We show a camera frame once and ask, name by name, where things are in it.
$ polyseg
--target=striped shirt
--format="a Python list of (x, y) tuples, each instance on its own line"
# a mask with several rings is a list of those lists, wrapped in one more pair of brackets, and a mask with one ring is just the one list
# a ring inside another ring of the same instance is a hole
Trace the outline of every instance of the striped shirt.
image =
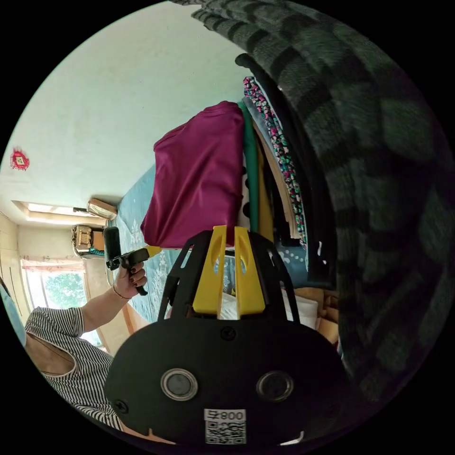
[(84, 333), (82, 308), (36, 308), (25, 330), (67, 352), (74, 360), (74, 368), (69, 373), (43, 374), (54, 390), (79, 411), (121, 429), (120, 420), (104, 394), (112, 356), (80, 338)]

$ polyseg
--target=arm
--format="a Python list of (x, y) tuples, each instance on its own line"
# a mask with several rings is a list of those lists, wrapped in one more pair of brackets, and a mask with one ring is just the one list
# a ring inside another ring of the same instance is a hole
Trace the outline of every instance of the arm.
[(91, 332), (111, 322), (125, 304), (137, 295), (137, 286), (144, 286), (146, 282), (143, 263), (135, 265), (131, 275), (120, 267), (113, 287), (83, 306), (84, 332)]

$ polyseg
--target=sticker label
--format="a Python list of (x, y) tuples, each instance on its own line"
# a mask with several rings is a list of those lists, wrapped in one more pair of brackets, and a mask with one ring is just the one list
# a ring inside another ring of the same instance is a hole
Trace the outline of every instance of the sticker label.
[(204, 409), (207, 444), (246, 444), (245, 409)]

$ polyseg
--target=polka dot fabric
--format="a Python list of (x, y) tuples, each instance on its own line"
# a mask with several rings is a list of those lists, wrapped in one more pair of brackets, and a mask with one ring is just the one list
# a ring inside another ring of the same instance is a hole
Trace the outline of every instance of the polka dot fabric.
[(284, 177), (286, 189), (291, 197), (292, 210), (297, 223), (297, 231), (300, 235), (300, 244), (307, 249), (307, 236), (305, 231), (305, 214), (300, 199), (300, 187), (296, 179), (296, 173), (292, 158), (289, 155), (286, 139), (280, 126), (280, 122), (271, 109), (266, 97), (256, 84), (254, 77), (243, 79), (244, 94), (256, 106), (264, 118), (267, 132), (273, 144), (273, 152), (277, 158), (280, 170)]

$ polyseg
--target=hand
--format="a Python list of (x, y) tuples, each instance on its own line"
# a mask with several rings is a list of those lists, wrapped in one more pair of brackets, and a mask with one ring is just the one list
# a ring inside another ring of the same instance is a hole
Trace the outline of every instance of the hand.
[(122, 266), (114, 282), (114, 289), (125, 299), (131, 299), (138, 294), (137, 286), (144, 286), (147, 283), (144, 263), (140, 262), (131, 269), (131, 274)]

